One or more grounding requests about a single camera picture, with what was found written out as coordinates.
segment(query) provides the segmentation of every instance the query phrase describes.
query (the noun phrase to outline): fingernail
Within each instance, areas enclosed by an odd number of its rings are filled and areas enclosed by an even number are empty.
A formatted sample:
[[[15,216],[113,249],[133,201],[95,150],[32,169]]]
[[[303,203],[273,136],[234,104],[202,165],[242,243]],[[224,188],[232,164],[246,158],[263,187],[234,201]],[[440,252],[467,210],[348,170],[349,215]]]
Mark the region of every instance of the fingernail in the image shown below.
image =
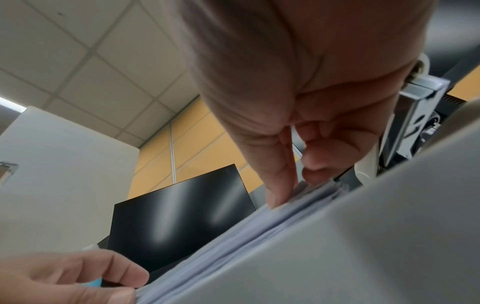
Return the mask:
[[[134,289],[116,291],[108,299],[108,304],[131,304],[134,296]]]
[[[266,191],[266,204],[270,208],[275,208],[280,205],[280,200],[268,189]]]

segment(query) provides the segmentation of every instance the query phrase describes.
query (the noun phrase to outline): ceiling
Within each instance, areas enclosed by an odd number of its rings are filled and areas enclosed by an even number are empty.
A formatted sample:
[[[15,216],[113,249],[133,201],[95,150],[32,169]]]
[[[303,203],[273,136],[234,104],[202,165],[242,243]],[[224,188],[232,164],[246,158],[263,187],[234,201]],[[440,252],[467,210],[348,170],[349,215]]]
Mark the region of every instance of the ceiling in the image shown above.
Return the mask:
[[[1,97],[133,146],[198,95],[160,0],[1,1],[0,41]]]

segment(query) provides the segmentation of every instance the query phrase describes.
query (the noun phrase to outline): palm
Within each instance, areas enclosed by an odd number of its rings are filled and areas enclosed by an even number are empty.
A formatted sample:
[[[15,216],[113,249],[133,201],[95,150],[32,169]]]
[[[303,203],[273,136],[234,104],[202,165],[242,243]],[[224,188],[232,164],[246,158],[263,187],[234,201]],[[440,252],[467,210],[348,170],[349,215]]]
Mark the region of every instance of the palm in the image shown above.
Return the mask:
[[[173,29],[194,81],[277,205],[296,182],[288,126],[306,141],[312,183],[378,140],[434,1],[178,3]]]

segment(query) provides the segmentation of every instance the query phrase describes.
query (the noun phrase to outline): black device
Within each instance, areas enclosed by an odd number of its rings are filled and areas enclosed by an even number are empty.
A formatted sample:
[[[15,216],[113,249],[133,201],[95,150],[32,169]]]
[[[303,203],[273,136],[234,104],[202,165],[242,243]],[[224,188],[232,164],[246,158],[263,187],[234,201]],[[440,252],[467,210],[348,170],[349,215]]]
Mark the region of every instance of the black device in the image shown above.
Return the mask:
[[[230,165],[116,204],[108,249],[144,267],[153,280],[254,211]]]

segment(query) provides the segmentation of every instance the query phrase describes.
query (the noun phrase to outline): hand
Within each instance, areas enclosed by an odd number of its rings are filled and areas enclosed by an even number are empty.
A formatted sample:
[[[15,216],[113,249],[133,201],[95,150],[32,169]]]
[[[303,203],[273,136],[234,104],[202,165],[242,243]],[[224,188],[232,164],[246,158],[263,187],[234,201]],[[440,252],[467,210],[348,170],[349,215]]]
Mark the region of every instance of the hand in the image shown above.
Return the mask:
[[[141,287],[149,273],[108,250],[40,253],[0,261],[0,303],[133,304],[135,289],[96,288],[75,283],[100,277],[128,287]]]
[[[166,0],[203,99],[264,181],[271,207],[372,148],[424,45],[433,0]]]

